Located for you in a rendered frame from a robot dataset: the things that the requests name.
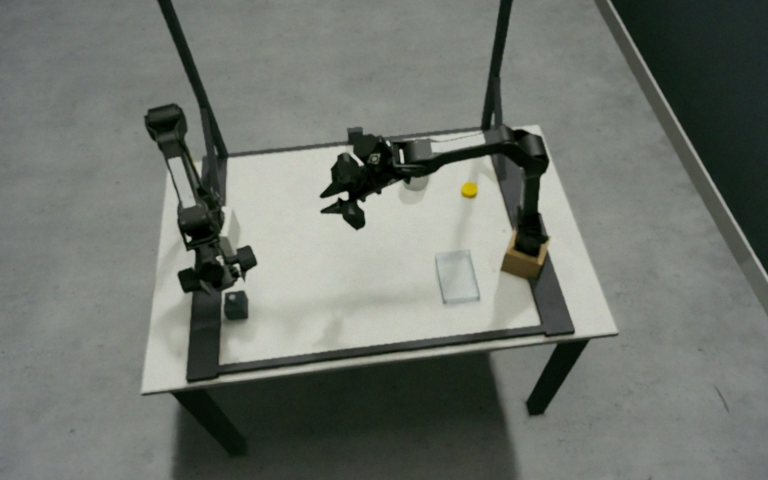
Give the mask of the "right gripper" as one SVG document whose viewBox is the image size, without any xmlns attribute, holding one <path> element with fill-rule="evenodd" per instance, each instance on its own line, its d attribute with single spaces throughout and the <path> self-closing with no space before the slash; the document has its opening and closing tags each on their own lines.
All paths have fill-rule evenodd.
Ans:
<svg viewBox="0 0 768 480">
<path fill-rule="evenodd" d="M 236 255 L 233 255 L 228 258 L 226 258 L 226 255 L 223 251 L 222 246 L 220 251 L 221 251 L 222 257 L 227 259 L 231 265 L 236 265 L 239 263 L 238 266 L 239 266 L 240 274 L 242 276 L 243 282 L 245 283 L 247 271 L 253 269 L 253 267 L 256 267 L 258 265 L 258 261 L 250 245 L 246 245 L 235 250 L 236 250 Z M 206 286 L 204 281 L 199 279 L 198 272 L 197 271 L 194 272 L 193 267 L 188 267 L 186 269 L 178 271 L 177 276 L 178 276 L 181 289 L 183 290 L 184 293 L 188 294 L 190 292 L 193 293 L 199 290 L 211 297 L 211 293 L 208 287 Z"/>
</svg>

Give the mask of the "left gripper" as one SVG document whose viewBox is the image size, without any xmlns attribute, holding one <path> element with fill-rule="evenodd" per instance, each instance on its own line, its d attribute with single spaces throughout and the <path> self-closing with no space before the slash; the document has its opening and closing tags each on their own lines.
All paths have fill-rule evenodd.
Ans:
<svg viewBox="0 0 768 480">
<path fill-rule="evenodd" d="M 342 159 L 354 164 L 355 166 L 359 166 L 359 162 L 347 152 L 342 152 L 341 154 L 337 155 L 337 160 L 338 159 Z M 359 207 L 358 201 L 364 203 L 367 201 L 366 197 L 374 193 L 376 193 L 378 196 L 382 194 L 382 188 L 375 181 L 372 171 L 370 171 L 366 166 L 365 170 L 362 171 L 362 177 L 364 176 L 367 178 L 367 181 L 365 182 L 366 184 L 364 184 L 359 191 L 352 195 L 347 191 L 341 190 L 339 185 L 335 185 L 333 182 L 331 182 L 328 187 L 319 195 L 319 198 L 329 198 L 347 192 L 348 199 L 343 200 L 338 196 L 336 202 L 320 210 L 320 213 L 342 215 L 343 220 L 356 231 L 364 228 L 366 225 L 365 211 Z"/>
</svg>

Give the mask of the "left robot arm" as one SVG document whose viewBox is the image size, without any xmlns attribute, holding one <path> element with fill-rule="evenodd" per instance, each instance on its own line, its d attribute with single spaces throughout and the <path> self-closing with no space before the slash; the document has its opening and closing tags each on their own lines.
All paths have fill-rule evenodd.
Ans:
<svg viewBox="0 0 768 480">
<path fill-rule="evenodd" d="M 550 164 L 541 135 L 522 128 L 500 126 L 492 131 L 445 141 L 424 138 L 390 140 L 389 143 L 390 146 L 381 135 L 364 134 L 353 146 L 353 154 L 372 171 L 382 189 L 401 180 L 409 185 L 412 177 L 420 178 L 436 173 L 447 164 L 499 153 L 508 157 L 524 169 L 521 175 L 520 204 L 512 206 L 514 214 L 511 213 L 518 234 L 514 240 L 514 250 L 538 257 L 541 244 L 549 241 L 542 215 L 540 212 L 538 214 L 541 176 L 547 172 Z M 404 164 L 401 162 L 400 150 Z M 338 159 L 330 168 L 331 181 L 352 195 L 366 184 L 366 176 L 362 177 L 364 165 L 355 166 Z"/>
</svg>

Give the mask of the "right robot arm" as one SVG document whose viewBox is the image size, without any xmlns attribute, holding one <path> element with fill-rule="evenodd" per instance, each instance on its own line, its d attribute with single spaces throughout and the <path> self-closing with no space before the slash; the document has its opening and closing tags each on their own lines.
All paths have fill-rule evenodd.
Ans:
<svg viewBox="0 0 768 480">
<path fill-rule="evenodd" d="M 178 197 L 177 226 L 186 251 L 195 251 L 198 277 L 211 282 L 218 293 L 232 288 L 241 276 L 237 266 L 232 266 L 220 251 L 224 203 L 218 193 L 213 193 L 211 186 L 201 180 L 184 142 L 188 127 L 183 109 L 172 103 L 148 109 L 147 114 L 144 115 L 145 127 L 167 164 Z M 185 233 L 191 237 L 189 242 Z"/>
</svg>

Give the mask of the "yellow short cylinder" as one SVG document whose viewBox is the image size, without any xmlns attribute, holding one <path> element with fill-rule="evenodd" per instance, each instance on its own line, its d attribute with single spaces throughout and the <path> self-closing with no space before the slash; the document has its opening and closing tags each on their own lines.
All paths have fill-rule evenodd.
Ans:
<svg viewBox="0 0 768 480">
<path fill-rule="evenodd" d="M 477 195 L 478 187 L 473 182 L 466 182 L 461 187 L 461 194 L 463 197 L 471 199 Z"/>
</svg>

